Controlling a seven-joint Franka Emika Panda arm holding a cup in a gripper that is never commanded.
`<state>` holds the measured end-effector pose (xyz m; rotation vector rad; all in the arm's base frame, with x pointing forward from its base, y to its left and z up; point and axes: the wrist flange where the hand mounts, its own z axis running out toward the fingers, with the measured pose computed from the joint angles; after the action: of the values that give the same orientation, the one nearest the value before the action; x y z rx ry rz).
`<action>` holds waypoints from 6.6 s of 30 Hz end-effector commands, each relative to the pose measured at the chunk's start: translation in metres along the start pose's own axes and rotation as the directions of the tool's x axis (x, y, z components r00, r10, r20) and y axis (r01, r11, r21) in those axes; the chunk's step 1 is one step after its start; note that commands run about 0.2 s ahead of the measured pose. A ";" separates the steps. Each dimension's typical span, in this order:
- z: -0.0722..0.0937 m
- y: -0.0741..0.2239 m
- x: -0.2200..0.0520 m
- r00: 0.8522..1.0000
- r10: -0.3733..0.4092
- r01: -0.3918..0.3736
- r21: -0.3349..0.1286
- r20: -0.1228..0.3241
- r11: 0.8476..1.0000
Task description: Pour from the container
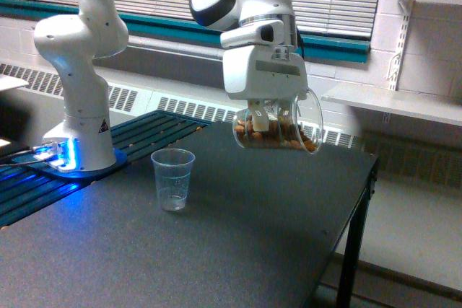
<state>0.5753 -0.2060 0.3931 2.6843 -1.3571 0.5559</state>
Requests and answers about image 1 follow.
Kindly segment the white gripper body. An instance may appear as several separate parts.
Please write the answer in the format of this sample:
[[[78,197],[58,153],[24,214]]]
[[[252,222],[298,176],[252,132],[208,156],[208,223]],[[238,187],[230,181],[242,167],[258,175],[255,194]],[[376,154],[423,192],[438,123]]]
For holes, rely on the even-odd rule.
[[[296,53],[275,59],[274,47],[248,45],[226,50],[222,57],[225,91],[232,100],[305,100],[305,62]]]

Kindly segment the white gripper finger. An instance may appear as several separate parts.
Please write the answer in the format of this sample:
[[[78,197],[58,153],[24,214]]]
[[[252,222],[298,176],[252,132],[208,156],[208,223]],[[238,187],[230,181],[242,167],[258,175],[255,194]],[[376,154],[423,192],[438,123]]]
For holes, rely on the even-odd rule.
[[[263,100],[248,100],[248,109],[252,115],[254,131],[268,131],[269,117]]]
[[[279,99],[277,118],[281,124],[293,124],[293,99]]]

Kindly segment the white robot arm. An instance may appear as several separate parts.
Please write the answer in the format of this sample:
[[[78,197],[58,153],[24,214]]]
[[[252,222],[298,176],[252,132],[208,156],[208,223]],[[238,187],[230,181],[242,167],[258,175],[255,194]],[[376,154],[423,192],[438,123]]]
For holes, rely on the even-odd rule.
[[[123,52],[128,29],[114,0],[77,0],[77,14],[39,21],[35,46],[58,72],[64,120],[44,135],[64,145],[52,163],[62,172],[95,172],[116,163],[110,132],[108,83],[96,58]],[[194,20],[220,31],[225,91],[248,103],[253,130],[267,131],[271,102],[292,107],[308,90],[305,62],[297,53],[292,0],[189,0]]]

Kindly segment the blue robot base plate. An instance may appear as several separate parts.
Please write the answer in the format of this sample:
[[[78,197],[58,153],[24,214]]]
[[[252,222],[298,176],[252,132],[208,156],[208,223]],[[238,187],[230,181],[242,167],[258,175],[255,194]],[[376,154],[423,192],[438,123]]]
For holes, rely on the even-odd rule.
[[[116,158],[115,164],[105,169],[95,171],[61,172],[44,162],[22,165],[22,167],[39,172],[48,177],[61,178],[68,181],[93,181],[107,177],[127,164],[127,155],[125,153],[119,149],[114,149],[114,154]]]

